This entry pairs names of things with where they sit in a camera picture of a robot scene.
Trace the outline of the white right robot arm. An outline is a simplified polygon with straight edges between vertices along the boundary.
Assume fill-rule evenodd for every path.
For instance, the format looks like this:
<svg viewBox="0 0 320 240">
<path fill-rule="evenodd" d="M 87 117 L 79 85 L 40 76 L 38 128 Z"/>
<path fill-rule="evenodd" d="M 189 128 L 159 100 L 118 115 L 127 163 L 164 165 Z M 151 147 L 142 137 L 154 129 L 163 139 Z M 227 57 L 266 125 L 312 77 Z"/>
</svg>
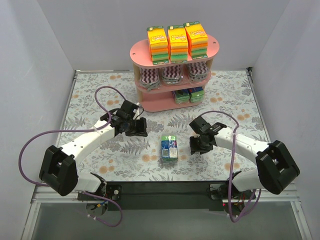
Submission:
<svg viewBox="0 0 320 240">
<path fill-rule="evenodd" d="M 234 134 L 225 124 L 210 124 L 201 116 L 194 119 L 190 127 L 197 134 L 189 139 L 192 154 L 205 154 L 214 147 L 220 147 L 235 151 L 256 165 L 254 170 L 240 171 L 232 175 L 232 194 L 266 189 L 278 195 L 300 175 L 300 169 L 288 148 L 279 140 L 269 143 Z"/>
</svg>

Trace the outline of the striped pink sponge pack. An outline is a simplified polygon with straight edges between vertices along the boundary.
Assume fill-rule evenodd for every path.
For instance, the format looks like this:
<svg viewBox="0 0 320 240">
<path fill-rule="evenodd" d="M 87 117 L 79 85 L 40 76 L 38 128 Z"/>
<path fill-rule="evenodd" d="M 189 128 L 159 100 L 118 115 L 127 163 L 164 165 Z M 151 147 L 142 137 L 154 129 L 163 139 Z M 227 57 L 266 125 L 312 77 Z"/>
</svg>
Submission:
<svg viewBox="0 0 320 240">
<path fill-rule="evenodd" d="M 139 83 L 148 92 L 158 89 L 161 85 L 159 71 L 156 68 L 141 68 Z"/>
<path fill-rule="evenodd" d="M 188 79 L 191 83 L 203 81 L 209 74 L 206 62 L 193 62 L 186 64 Z"/>
<path fill-rule="evenodd" d="M 165 85 L 177 85 L 182 80 L 182 69 L 180 65 L 172 65 L 161 69 L 161 80 Z"/>
</svg>

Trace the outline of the blue green sponge pack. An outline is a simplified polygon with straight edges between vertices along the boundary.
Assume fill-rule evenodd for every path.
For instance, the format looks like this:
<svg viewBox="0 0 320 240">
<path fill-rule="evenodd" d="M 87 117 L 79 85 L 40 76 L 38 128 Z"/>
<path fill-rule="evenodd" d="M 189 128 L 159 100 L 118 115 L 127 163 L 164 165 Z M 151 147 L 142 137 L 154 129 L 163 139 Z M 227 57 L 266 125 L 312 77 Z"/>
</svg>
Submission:
<svg viewBox="0 0 320 240">
<path fill-rule="evenodd" d="M 176 162 L 178 160 L 178 143 L 175 135 L 161 136 L 161 158 L 165 162 Z"/>
<path fill-rule="evenodd" d="M 205 96 L 205 91 L 202 86 L 188 88 L 189 100 L 191 103 L 202 102 Z"/>
<path fill-rule="evenodd" d="M 188 103 L 190 95 L 187 89 L 180 89 L 173 91 L 173 98 L 176 104 Z"/>
</svg>

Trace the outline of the orange sponge pack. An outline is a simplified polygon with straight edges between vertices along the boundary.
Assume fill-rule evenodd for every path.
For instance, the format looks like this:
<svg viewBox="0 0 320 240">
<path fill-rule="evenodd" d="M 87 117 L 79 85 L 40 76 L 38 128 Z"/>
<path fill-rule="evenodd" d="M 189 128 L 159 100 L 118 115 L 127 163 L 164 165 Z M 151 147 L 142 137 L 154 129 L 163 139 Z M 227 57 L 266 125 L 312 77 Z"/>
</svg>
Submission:
<svg viewBox="0 0 320 240">
<path fill-rule="evenodd" d="M 191 58 L 206 58 L 209 38 L 201 23 L 199 21 L 186 22 L 183 26 L 188 40 L 188 53 Z"/>
<path fill-rule="evenodd" d="M 147 30 L 149 52 L 153 65 L 169 62 L 169 43 L 163 26 L 151 26 Z"/>
<path fill-rule="evenodd" d="M 188 60 L 188 38 L 183 25 L 167 27 L 169 56 L 173 63 L 185 63 Z"/>
</svg>

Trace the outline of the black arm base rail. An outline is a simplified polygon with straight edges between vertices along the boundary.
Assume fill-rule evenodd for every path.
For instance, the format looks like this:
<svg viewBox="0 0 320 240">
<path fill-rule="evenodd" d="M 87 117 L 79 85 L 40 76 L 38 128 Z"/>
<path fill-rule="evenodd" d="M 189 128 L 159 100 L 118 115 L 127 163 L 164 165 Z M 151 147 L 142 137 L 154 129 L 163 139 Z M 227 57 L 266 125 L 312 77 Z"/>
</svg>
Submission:
<svg viewBox="0 0 320 240">
<path fill-rule="evenodd" d="M 227 181 L 111 181 L 104 196 L 122 210 L 223 211 Z"/>
</svg>

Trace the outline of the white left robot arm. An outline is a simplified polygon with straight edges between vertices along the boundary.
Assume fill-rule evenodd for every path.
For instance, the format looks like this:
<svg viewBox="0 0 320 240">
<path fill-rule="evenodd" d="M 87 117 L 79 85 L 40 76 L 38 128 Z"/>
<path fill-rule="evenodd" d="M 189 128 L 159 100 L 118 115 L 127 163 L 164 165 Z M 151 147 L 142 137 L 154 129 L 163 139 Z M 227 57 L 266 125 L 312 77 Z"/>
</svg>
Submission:
<svg viewBox="0 0 320 240">
<path fill-rule="evenodd" d="M 119 109 L 101 116 L 89 131 L 60 147 L 48 147 L 39 178 L 63 197 L 73 191 L 105 197 L 107 181 L 93 172 L 79 172 L 78 167 L 90 153 L 119 134 L 147 137 L 147 122 L 139 109 L 139 104 L 124 100 Z"/>
</svg>

